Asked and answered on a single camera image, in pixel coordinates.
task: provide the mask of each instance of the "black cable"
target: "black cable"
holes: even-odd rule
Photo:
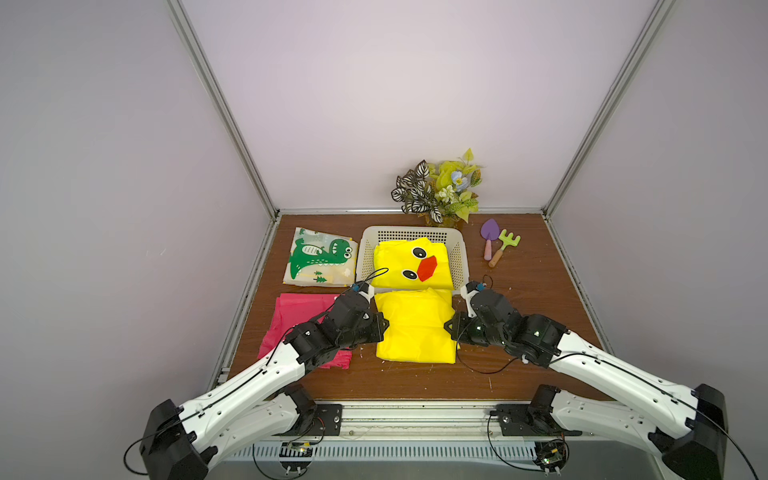
[[[381,276],[381,275],[384,275],[384,274],[385,274],[385,273],[387,273],[387,272],[389,272],[389,268],[388,268],[388,267],[386,267],[386,266],[383,266],[383,267],[381,267],[381,268],[377,268],[376,270],[374,270],[374,271],[372,271],[371,273],[369,273],[369,274],[368,274],[368,276],[366,277],[366,279],[365,279],[365,280],[363,280],[363,282],[365,282],[365,283],[368,283],[368,282],[370,282],[371,280],[375,279],[376,277],[378,277],[378,276]]]
[[[184,423],[184,422],[186,422],[187,420],[191,419],[191,418],[192,418],[192,417],[194,417],[195,415],[197,415],[197,412],[193,413],[192,415],[189,415],[189,416],[188,416],[187,418],[185,418],[184,420],[179,420],[179,421],[177,421],[177,422],[173,422],[173,423],[171,423],[170,425],[166,425],[166,426],[165,426],[165,427],[163,427],[162,429],[160,429],[160,430],[157,430],[156,432],[154,432],[154,433],[151,433],[151,434],[149,434],[149,435],[143,436],[143,437],[141,437],[140,439],[138,439],[136,442],[133,442],[133,443],[131,443],[131,444],[128,446],[128,448],[127,448],[127,449],[125,449],[125,453],[123,454],[123,466],[124,466],[124,467],[125,467],[125,468],[126,468],[126,469],[127,469],[129,472],[130,472],[130,473],[132,473],[132,474],[134,474],[134,475],[144,475],[144,476],[146,476],[146,475],[149,475],[148,473],[145,473],[145,472],[137,472],[136,470],[133,470],[133,469],[132,469],[132,468],[131,468],[131,467],[128,465],[128,458],[127,458],[127,457],[128,457],[128,452],[130,452],[130,451],[131,451],[131,449],[134,447],[134,445],[136,445],[137,443],[141,442],[142,440],[145,440],[145,439],[149,439],[150,437],[154,437],[155,435],[160,435],[161,433],[167,432],[167,430],[168,430],[168,429],[171,429],[171,428],[175,427],[176,425],[178,425],[178,424],[180,424],[180,423]]]
[[[555,360],[555,361],[553,361],[553,362],[550,362],[550,363],[549,363],[549,366],[552,366],[552,364],[553,364],[553,363],[557,363],[557,362],[559,362],[559,361],[561,361],[561,360],[565,360],[565,359],[567,359],[569,356],[586,356],[586,357],[588,357],[588,358],[591,358],[591,359],[594,359],[594,360],[596,360],[596,361],[597,361],[597,362],[599,362],[599,363],[605,363],[606,365],[610,365],[610,366],[614,367],[615,369],[618,369],[618,370],[620,370],[620,371],[622,371],[622,372],[626,373],[626,374],[627,374],[627,375],[629,375],[629,376],[633,376],[634,378],[636,378],[636,379],[640,380],[642,383],[645,383],[645,384],[647,384],[647,385],[649,385],[649,386],[653,387],[654,389],[658,390],[659,392],[663,393],[664,395],[666,395],[666,396],[668,396],[668,397],[672,398],[672,401],[673,401],[673,402],[679,402],[679,403],[682,403],[683,405],[685,405],[685,406],[686,406],[686,407],[688,407],[689,409],[691,409],[691,410],[695,411],[696,413],[700,414],[700,415],[701,415],[701,416],[703,416],[705,419],[709,420],[709,421],[712,423],[712,425],[715,425],[715,426],[716,426],[716,427],[717,427],[717,428],[718,428],[718,429],[719,429],[719,430],[720,430],[720,431],[721,431],[721,432],[722,432],[722,433],[723,433],[723,434],[724,434],[724,435],[725,435],[725,436],[726,436],[726,437],[727,437],[727,438],[730,440],[730,442],[731,442],[731,443],[733,443],[733,446],[734,446],[734,447],[736,447],[736,450],[738,450],[738,451],[739,451],[739,453],[741,454],[742,458],[744,458],[744,461],[746,462],[746,466],[748,466],[748,467],[750,468],[750,471],[752,472],[752,476],[755,478],[755,480],[760,480],[760,479],[757,477],[757,472],[755,472],[755,468],[752,466],[752,462],[750,462],[750,460],[749,460],[749,459],[746,457],[746,453],[744,453],[744,450],[742,450],[742,449],[741,449],[741,447],[739,447],[739,444],[738,444],[738,443],[736,443],[736,441],[735,441],[735,440],[733,440],[733,439],[731,438],[731,436],[730,436],[730,435],[728,435],[728,432],[726,432],[726,431],[725,431],[725,429],[724,429],[723,427],[721,427],[721,426],[720,426],[720,425],[719,425],[717,422],[715,422],[714,420],[712,420],[712,418],[710,418],[710,417],[709,417],[709,416],[708,416],[706,413],[702,412],[701,410],[699,410],[699,409],[697,409],[697,408],[695,408],[695,407],[693,407],[693,406],[691,406],[691,405],[688,405],[688,404],[687,404],[687,403],[685,403],[683,400],[680,400],[680,399],[678,399],[676,396],[674,396],[674,395],[672,395],[671,393],[669,393],[668,391],[666,391],[666,390],[664,390],[664,389],[662,389],[662,388],[660,388],[660,387],[658,387],[658,386],[654,385],[652,382],[649,382],[649,381],[647,381],[647,380],[646,380],[646,379],[644,379],[643,377],[641,377],[641,376],[639,376],[639,375],[636,375],[636,374],[634,374],[634,373],[630,372],[629,370],[626,370],[626,369],[624,369],[624,368],[622,368],[622,367],[620,367],[620,366],[618,366],[618,365],[615,365],[615,364],[613,364],[613,363],[611,363],[611,362],[608,362],[607,360],[603,360],[603,359],[597,358],[597,357],[596,357],[596,356],[594,356],[594,355],[589,355],[588,353],[569,353],[569,354],[567,354],[567,355],[563,355],[562,357],[560,357],[560,358],[556,359],[556,360]]]
[[[510,366],[510,365],[512,364],[512,362],[514,362],[515,360],[517,360],[517,359],[518,359],[518,357],[516,357],[516,356],[515,356],[515,357],[512,357],[512,360],[510,360],[510,361],[506,362],[506,364],[505,364],[503,367],[501,367],[501,368],[500,368],[500,369],[498,369],[498,370],[494,370],[493,372],[483,372],[483,371],[481,371],[481,370],[476,370],[476,369],[473,369],[471,366],[469,366],[469,365],[467,365],[466,363],[464,363],[464,360],[462,360],[461,356],[459,356],[459,355],[458,355],[458,350],[456,350],[456,359],[457,359],[457,360],[458,360],[458,361],[459,361],[459,362],[460,362],[460,363],[461,363],[463,366],[467,367],[468,369],[470,369],[471,371],[473,371],[473,372],[475,372],[475,373],[481,373],[481,374],[483,374],[483,375],[494,375],[494,374],[496,374],[496,373],[500,373],[500,372],[503,372],[503,371],[504,371],[504,369],[506,369],[508,366]]]
[[[261,374],[261,372],[264,370],[264,366],[268,366],[268,365],[270,364],[270,362],[272,361],[272,357],[274,357],[274,356],[275,356],[275,352],[277,351],[277,347],[278,347],[278,346],[280,346],[280,344],[281,344],[281,342],[283,341],[283,339],[286,337],[286,335],[288,335],[288,333],[290,333],[290,331],[291,331],[291,330],[293,330],[293,327],[290,327],[288,330],[286,330],[286,331],[285,331],[285,333],[283,334],[283,336],[281,336],[281,337],[280,337],[280,340],[277,342],[277,346],[275,346],[275,348],[272,350],[272,354],[270,355],[270,358],[269,358],[269,359],[267,359],[266,363],[265,363],[263,366],[261,366],[261,367],[259,368],[259,371],[258,371],[258,372],[256,372],[255,374],[253,374],[253,375],[252,375],[252,376],[251,376],[251,377],[250,377],[248,380],[246,380],[245,382],[243,382],[243,383],[239,384],[238,386],[236,386],[234,389],[232,389],[232,391],[231,391],[231,392],[228,392],[226,395],[222,396],[220,399],[217,399],[215,402],[212,402],[212,403],[211,403],[211,404],[209,404],[208,406],[206,406],[206,407],[203,407],[203,409],[202,409],[202,410],[200,410],[199,412],[195,412],[195,413],[193,413],[192,415],[189,415],[188,417],[186,417],[185,419],[180,419],[180,420],[177,420],[176,422],[172,422],[170,425],[166,425],[166,426],[165,426],[165,427],[163,427],[162,429],[156,430],[154,433],[151,433],[151,434],[149,434],[149,435],[146,435],[146,436],[144,436],[144,437],[141,437],[141,438],[140,438],[140,439],[138,439],[137,441],[135,441],[135,442],[131,443],[131,444],[128,446],[128,448],[127,448],[127,449],[125,449],[125,453],[123,454],[123,466],[124,466],[124,467],[125,467],[125,468],[126,468],[126,469],[127,469],[129,472],[130,472],[130,473],[132,473],[132,474],[134,474],[134,475],[143,475],[143,476],[147,476],[147,475],[149,475],[149,474],[148,474],[148,473],[146,473],[146,472],[139,472],[139,471],[137,471],[137,470],[133,470],[133,469],[132,469],[132,468],[131,468],[131,467],[128,465],[128,459],[127,459],[127,457],[128,457],[128,452],[130,452],[130,451],[131,451],[131,449],[134,447],[134,445],[136,445],[137,443],[141,442],[142,440],[145,440],[145,439],[149,439],[150,437],[154,437],[154,436],[156,436],[156,435],[160,435],[160,434],[162,434],[162,433],[164,433],[164,432],[167,432],[167,431],[168,431],[168,429],[171,429],[171,428],[175,427],[176,425],[179,425],[179,424],[181,424],[181,423],[184,423],[184,422],[186,422],[187,420],[191,419],[192,417],[194,417],[194,416],[196,416],[196,415],[201,415],[203,412],[205,412],[206,410],[208,410],[208,409],[209,409],[209,408],[211,408],[212,406],[216,405],[218,402],[221,402],[221,401],[222,401],[222,400],[224,400],[226,397],[228,397],[228,396],[232,395],[233,393],[235,393],[237,390],[239,390],[241,387],[243,387],[245,384],[247,384],[247,383],[248,383],[248,382],[250,382],[251,380],[255,379],[255,378],[256,378],[256,377],[257,377],[259,374]]]
[[[493,371],[493,372],[483,372],[483,371],[481,371],[481,370],[473,369],[471,366],[469,366],[469,365],[467,365],[466,363],[464,363],[464,360],[462,360],[461,356],[458,354],[458,339],[460,339],[460,338],[462,337],[462,335],[464,334],[464,332],[466,332],[466,331],[467,331],[467,328],[468,328],[468,327],[469,327],[469,323],[467,323],[466,325],[464,325],[464,329],[462,329],[461,333],[459,333],[458,337],[456,337],[456,339],[457,339],[457,340],[456,340],[456,359],[457,359],[457,360],[458,360],[458,361],[459,361],[459,362],[460,362],[460,363],[461,363],[463,366],[467,367],[468,369],[470,369],[471,371],[473,371],[473,372],[476,372],[476,373],[481,373],[481,374],[483,374],[483,375],[494,375],[494,374],[496,374],[496,373],[500,373],[500,372],[503,372],[503,371],[504,371],[504,369],[506,369],[508,366],[510,366],[510,365],[512,364],[512,362],[514,362],[516,359],[518,359],[518,357],[512,357],[512,360],[508,361],[508,362],[506,363],[506,365],[504,365],[504,366],[503,366],[503,367],[501,367],[500,369],[498,369],[498,370],[495,370],[495,371]]]
[[[320,440],[318,440],[318,441],[317,441],[317,442],[315,442],[315,443],[312,443],[312,442],[311,442],[311,443],[310,443],[310,445],[319,445],[319,444],[320,444],[320,443],[321,443],[321,442],[322,442],[322,441],[325,439],[325,437],[326,437],[326,423],[325,423],[325,422],[323,421],[323,419],[321,419],[320,417],[317,417],[317,420],[320,420],[320,424],[323,426],[323,429],[322,429],[322,430],[320,430],[320,431],[321,431],[323,434],[320,436]],[[315,425],[315,421],[314,421],[314,420],[312,421],[312,425],[310,425],[310,427],[309,427],[309,428],[308,428],[306,431],[308,432],[309,430],[311,430],[313,425]],[[294,439],[294,440],[291,440],[291,441],[290,441],[290,442],[288,442],[288,443],[294,443],[294,442],[295,442],[296,440],[298,440],[298,439]],[[255,443],[251,445],[251,448],[250,448],[250,455],[251,455],[251,458],[253,459],[253,464],[256,466],[256,469],[259,471],[259,473],[260,473],[261,475],[264,475],[264,476],[265,476],[265,477],[267,477],[269,480],[285,480],[284,478],[274,478],[274,477],[270,477],[269,475],[267,475],[266,473],[264,473],[264,471],[261,469],[261,467],[259,466],[259,464],[256,462],[256,444],[255,444]],[[308,471],[308,468],[304,468],[304,472],[302,472],[302,473],[299,473],[299,474],[298,474],[298,475],[296,475],[295,477],[289,477],[289,480],[293,480],[294,478],[303,477],[304,475],[306,475],[307,471]]]
[[[493,452],[496,454],[498,459],[501,460],[502,462],[506,463],[507,465],[511,466],[512,468],[516,468],[517,470],[525,470],[526,472],[541,472],[541,473],[544,473],[544,470],[541,470],[539,467],[536,467],[536,468],[522,468],[522,467],[518,467],[517,465],[513,465],[513,464],[507,462],[506,460],[504,460],[502,458],[502,456],[499,455],[498,452],[496,452],[496,448],[493,446],[493,442],[491,442],[491,417],[493,417],[493,415],[488,415],[488,424],[486,425],[486,432],[488,433],[488,444],[491,446],[491,450],[493,450]]]
[[[304,475],[306,475],[306,473],[307,473],[307,469],[305,468],[303,472],[299,473],[299,474],[298,474],[298,475],[296,475],[295,477],[285,477],[285,478],[274,478],[274,477],[270,477],[269,475],[267,475],[266,473],[264,473],[264,470],[262,470],[262,469],[261,469],[261,467],[259,466],[259,464],[258,464],[258,463],[256,463],[256,454],[255,454],[255,451],[256,451],[256,444],[254,443],[254,444],[253,444],[253,447],[251,447],[251,455],[253,456],[253,464],[256,466],[256,470],[258,470],[258,471],[259,471],[259,473],[260,473],[261,475],[264,475],[264,476],[265,476],[265,477],[267,477],[269,480],[286,480],[286,478],[288,478],[289,480],[293,480],[294,478],[303,477],[303,476],[304,476]]]
[[[372,271],[372,272],[371,272],[371,273],[370,273],[370,274],[367,276],[367,278],[366,278],[365,280],[363,280],[363,282],[364,282],[364,283],[367,283],[367,282],[369,282],[370,280],[373,280],[374,278],[376,278],[376,277],[378,277],[378,276],[380,276],[380,275],[383,275],[383,274],[385,274],[385,273],[387,273],[387,272],[389,272],[389,268],[387,268],[387,267],[383,267],[383,268],[379,268],[379,269],[377,269],[377,270],[374,270],[374,271]],[[348,288],[348,289],[346,289],[346,290],[344,290],[344,292],[342,292],[341,294],[343,295],[344,293],[346,293],[346,291],[347,291],[347,290],[349,290],[349,288]],[[329,310],[331,310],[331,308],[332,308],[332,307],[333,307],[333,304],[332,304],[331,306],[329,306],[328,308],[326,308],[324,311],[322,311],[322,312],[321,312],[319,315],[317,315],[317,316],[314,316],[314,317],[313,317],[311,320],[315,320],[315,319],[319,319],[319,318],[321,318],[321,317],[322,317],[322,316],[323,316],[325,313],[328,313],[328,311],[329,311]],[[276,345],[276,346],[275,346],[275,348],[272,350],[272,353],[270,354],[270,358],[269,358],[269,359],[267,359],[267,360],[266,360],[266,363],[265,363],[263,366],[261,366],[261,367],[259,368],[259,371],[258,371],[258,372],[256,372],[256,373],[254,373],[254,374],[253,374],[251,377],[249,377],[249,378],[248,378],[248,379],[247,379],[245,382],[243,382],[243,383],[239,384],[238,386],[236,386],[234,389],[232,389],[232,391],[231,391],[231,392],[228,392],[227,394],[225,394],[224,396],[222,396],[220,399],[217,399],[217,400],[215,400],[214,402],[212,402],[212,403],[211,403],[211,404],[209,404],[208,406],[205,406],[205,407],[203,407],[203,409],[202,409],[202,410],[200,410],[199,412],[195,412],[195,413],[193,413],[192,415],[189,415],[189,416],[188,416],[187,418],[185,418],[185,419],[180,419],[180,420],[177,420],[176,422],[173,422],[173,423],[171,423],[170,425],[166,425],[166,426],[165,426],[165,427],[163,427],[162,429],[158,429],[158,430],[156,430],[154,433],[151,433],[150,435],[146,435],[146,436],[144,436],[144,437],[141,437],[141,438],[140,438],[140,439],[138,439],[137,441],[135,441],[135,442],[131,443],[131,444],[128,446],[128,448],[127,448],[127,449],[125,449],[125,453],[123,454],[123,466],[124,466],[124,467],[125,467],[125,468],[126,468],[126,469],[127,469],[129,472],[130,472],[130,473],[132,473],[132,474],[134,474],[134,475],[143,475],[143,476],[149,475],[149,474],[148,474],[148,473],[146,473],[146,472],[139,472],[139,471],[137,471],[137,470],[133,470],[133,469],[132,469],[132,468],[131,468],[131,467],[128,465],[128,460],[127,460],[127,457],[128,457],[128,453],[129,453],[129,451],[130,451],[130,450],[131,450],[131,449],[134,447],[134,445],[136,445],[137,443],[141,442],[142,440],[145,440],[145,439],[149,439],[150,437],[154,437],[154,436],[156,436],[156,435],[160,435],[160,434],[162,434],[163,432],[166,432],[168,429],[171,429],[171,428],[173,428],[173,427],[174,427],[174,426],[176,426],[176,425],[179,425],[179,424],[181,424],[181,423],[184,423],[184,422],[186,422],[187,420],[191,419],[191,418],[192,418],[192,417],[194,417],[195,415],[202,415],[202,414],[203,414],[203,413],[204,413],[206,410],[208,410],[209,408],[211,408],[211,407],[215,406],[215,405],[216,405],[218,402],[221,402],[221,401],[222,401],[222,400],[224,400],[226,397],[228,397],[228,396],[232,395],[232,394],[233,394],[233,393],[235,393],[237,390],[241,389],[241,388],[242,388],[243,386],[245,386],[245,385],[246,385],[248,382],[250,382],[251,380],[255,379],[255,378],[256,378],[256,377],[257,377],[259,374],[261,374],[261,372],[262,372],[262,371],[264,371],[264,368],[270,364],[270,362],[272,361],[272,358],[275,356],[275,353],[277,352],[277,348],[278,348],[278,347],[280,346],[280,344],[283,342],[283,340],[285,339],[286,335],[288,335],[288,333],[290,333],[290,332],[291,332],[291,330],[293,330],[293,328],[294,328],[294,327],[292,326],[292,327],[290,327],[288,330],[286,330],[286,331],[285,331],[285,333],[283,333],[283,336],[281,336],[281,337],[280,337],[280,340],[278,340],[278,341],[277,341],[277,345]]]

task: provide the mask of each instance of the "brown tabletop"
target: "brown tabletop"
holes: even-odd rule
[[[521,236],[517,247],[507,247],[496,268],[483,260],[485,240],[480,226],[495,218],[500,228]],[[423,226],[416,215],[285,215],[277,229],[259,288],[253,299],[230,377],[256,362],[264,333],[269,329],[275,299],[281,293],[341,293],[342,288],[292,286],[283,284],[288,256],[296,227],[352,237],[359,242],[362,232],[372,225]],[[540,313],[565,324],[587,341],[600,345],[579,300],[565,265],[554,247],[540,215],[473,214],[461,229],[467,246],[470,280],[493,278],[493,289],[504,294],[520,313]],[[495,252],[502,242],[493,243]],[[454,297],[454,308],[464,300]],[[474,369],[493,371],[510,357],[498,347],[462,346],[461,357]],[[529,400],[541,384],[555,385],[575,395],[593,399],[607,397],[569,376],[537,366],[512,363],[494,375],[476,373],[457,362],[385,362],[376,357],[376,345],[353,352],[348,370],[316,369],[301,380],[315,399],[507,399]]]

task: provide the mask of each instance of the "pink cloth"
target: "pink cloth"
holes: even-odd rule
[[[277,346],[286,330],[299,323],[306,322],[324,311],[333,305],[333,301],[338,296],[333,293],[283,293],[277,297],[272,325],[270,325],[269,331],[261,341],[259,358],[264,357]],[[333,357],[333,360],[320,368],[329,369],[332,366],[340,366],[343,369],[348,369],[350,360],[352,360],[352,352],[340,351]]]

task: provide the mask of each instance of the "yellow cloth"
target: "yellow cloth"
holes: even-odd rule
[[[428,238],[381,242],[373,251],[373,268],[383,267],[389,271],[373,279],[371,285],[376,288],[453,290],[444,243],[432,243]]]
[[[376,346],[383,360],[455,363],[456,342],[442,327],[453,318],[451,292],[421,290],[376,295],[376,308],[389,320],[384,341]]]

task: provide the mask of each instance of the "red duck beak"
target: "red duck beak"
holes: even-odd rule
[[[436,258],[434,257],[425,258],[419,264],[419,269],[416,271],[416,274],[419,275],[419,280],[423,282],[425,280],[432,278],[432,275],[435,274],[436,268],[437,268]]]

